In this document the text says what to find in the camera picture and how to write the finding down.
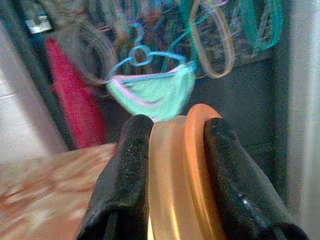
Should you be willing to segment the blue plastic clothes hanger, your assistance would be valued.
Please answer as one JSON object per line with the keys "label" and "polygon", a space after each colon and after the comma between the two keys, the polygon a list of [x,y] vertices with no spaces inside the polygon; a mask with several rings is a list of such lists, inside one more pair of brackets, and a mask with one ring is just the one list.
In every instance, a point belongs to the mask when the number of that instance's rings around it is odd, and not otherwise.
{"label": "blue plastic clothes hanger", "polygon": [[115,73],[118,69],[125,64],[130,64],[132,67],[138,68],[145,65],[149,65],[153,61],[153,57],[165,57],[173,59],[178,62],[178,65],[187,65],[187,69],[193,72],[196,69],[196,63],[194,61],[187,62],[186,58],[180,54],[171,53],[167,51],[151,51],[151,49],[141,44],[144,38],[144,28],[139,22],[133,22],[130,24],[136,31],[136,37],[134,39],[134,47],[128,52],[128,57],[118,62],[110,71],[108,76],[105,78],[106,83],[112,81]]}

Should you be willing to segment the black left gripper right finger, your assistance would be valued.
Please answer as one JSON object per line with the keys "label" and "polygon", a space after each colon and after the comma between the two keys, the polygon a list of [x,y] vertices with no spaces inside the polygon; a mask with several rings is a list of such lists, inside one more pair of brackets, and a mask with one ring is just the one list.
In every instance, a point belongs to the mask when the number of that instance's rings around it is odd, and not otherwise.
{"label": "black left gripper right finger", "polygon": [[223,118],[204,124],[210,184],[227,240],[310,240]]}

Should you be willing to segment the brown patterned doormat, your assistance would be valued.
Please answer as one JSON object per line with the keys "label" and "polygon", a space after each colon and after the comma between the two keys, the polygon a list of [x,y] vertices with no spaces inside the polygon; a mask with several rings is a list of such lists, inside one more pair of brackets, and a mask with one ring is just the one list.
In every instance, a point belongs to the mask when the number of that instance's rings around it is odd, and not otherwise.
{"label": "brown patterned doormat", "polygon": [[75,240],[115,144],[0,164],[0,240]]}

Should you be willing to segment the white hanging tag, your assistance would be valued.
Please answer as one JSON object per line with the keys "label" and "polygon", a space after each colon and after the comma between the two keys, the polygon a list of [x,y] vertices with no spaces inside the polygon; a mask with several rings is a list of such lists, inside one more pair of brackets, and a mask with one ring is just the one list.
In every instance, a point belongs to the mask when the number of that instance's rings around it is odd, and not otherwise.
{"label": "white hanging tag", "polygon": [[36,20],[26,20],[25,23],[31,34],[39,34],[52,29],[52,26],[46,15],[38,16]]}

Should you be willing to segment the orange lidded round plastic container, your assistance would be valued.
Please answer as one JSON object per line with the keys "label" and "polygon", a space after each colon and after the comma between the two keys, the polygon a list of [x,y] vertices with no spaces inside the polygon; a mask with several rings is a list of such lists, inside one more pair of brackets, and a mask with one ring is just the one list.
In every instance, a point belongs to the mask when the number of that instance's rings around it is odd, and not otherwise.
{"label": "orange lidded round plastic container", "polygon": [[204,149],[204,126],[220,115],[194,105],[156,122],[149,139],[148,240],[227,240]]}

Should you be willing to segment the tan plastic clothes hanger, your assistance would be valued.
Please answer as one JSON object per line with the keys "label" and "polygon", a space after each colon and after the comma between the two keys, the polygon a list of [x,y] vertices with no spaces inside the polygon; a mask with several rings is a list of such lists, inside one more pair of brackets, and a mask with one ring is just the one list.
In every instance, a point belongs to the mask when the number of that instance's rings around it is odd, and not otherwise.
{"label": "tan plastic clothes hanger", "polygon": [[[206,49],[202,42],[200,31],[196,26],[196,14],[200,6],[206,8],[209,18],[213,20],[213,23],[217,28],[220,42],[222,43],[224,68],[214,66],[214,58],[210,56],[210,54],[212,54],[214,51]],[[232,71],[235,63],[235,46],[225,14],[223,13],[222,9],[215,4],[214,0],[193,0],[188,23],[198,60],[207,76],[212,79],[218,79],[229,74]]]}

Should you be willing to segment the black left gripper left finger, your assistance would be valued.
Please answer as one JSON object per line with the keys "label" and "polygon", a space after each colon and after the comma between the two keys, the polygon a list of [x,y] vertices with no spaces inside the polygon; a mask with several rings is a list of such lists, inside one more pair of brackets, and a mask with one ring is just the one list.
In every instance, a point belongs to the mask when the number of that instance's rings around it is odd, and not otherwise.
{"label": "black left gripper left finger", "polygon": [[149,139],[153,121],[135,115],[97,178],[76,240],[148,239]]}

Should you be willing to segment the white door panel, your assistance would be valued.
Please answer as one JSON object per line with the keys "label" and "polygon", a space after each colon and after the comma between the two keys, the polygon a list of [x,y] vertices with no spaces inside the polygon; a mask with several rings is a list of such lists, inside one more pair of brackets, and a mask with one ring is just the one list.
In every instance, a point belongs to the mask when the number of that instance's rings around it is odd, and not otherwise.
{"label": "white door panel", "polygon": [[320,240],[320,0],[291,0],[288,207]]}

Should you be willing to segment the red hanging cloth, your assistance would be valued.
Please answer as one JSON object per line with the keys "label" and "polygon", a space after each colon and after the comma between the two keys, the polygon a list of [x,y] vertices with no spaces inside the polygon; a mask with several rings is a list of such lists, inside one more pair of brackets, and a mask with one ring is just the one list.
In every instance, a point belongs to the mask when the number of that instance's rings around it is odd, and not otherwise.
{"label": "red hanging cloth", "polygon": [[45,40],[52,88],[62,107],[67,127],[77,149],[102,145],[105,124],[98,103],[85,85],[83,75],[69,61],[54,38]]}

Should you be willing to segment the green plastic clothes hanger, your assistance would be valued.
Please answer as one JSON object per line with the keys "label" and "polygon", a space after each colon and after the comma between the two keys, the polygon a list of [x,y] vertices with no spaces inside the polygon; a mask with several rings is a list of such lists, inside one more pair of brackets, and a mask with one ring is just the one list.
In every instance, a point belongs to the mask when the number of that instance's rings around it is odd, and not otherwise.
{"label": "green plastic clothes hanger", "polygon": [[255,0],[238,0],[238,9],[248,43],[256,50],[273,47],[280,39],[283,27],[281,0],[264,0],[264,9],[257,22]]}

